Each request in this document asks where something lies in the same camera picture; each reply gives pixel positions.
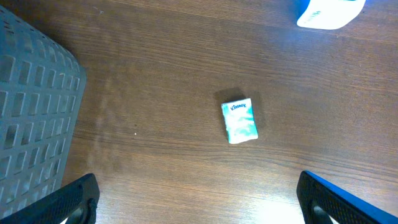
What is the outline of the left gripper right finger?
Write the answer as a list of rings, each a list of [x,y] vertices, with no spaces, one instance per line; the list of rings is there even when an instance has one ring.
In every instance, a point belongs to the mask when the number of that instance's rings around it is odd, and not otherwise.
[[[397,223],[397,217],[307,170],[296,193],[305,223]]]

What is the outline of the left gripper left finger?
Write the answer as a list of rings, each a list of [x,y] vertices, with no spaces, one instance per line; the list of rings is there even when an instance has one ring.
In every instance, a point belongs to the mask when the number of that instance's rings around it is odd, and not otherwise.
[[[100,190],[96,177],[90,173],[1,219],[1,223],[94,224],[99,199]]]

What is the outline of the small green tissue packet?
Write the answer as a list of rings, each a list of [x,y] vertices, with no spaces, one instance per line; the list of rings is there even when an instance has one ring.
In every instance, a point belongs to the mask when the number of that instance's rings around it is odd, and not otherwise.
[[[258,138],[250,98],[223,103],[221,110],[230,144],[239,144]]]

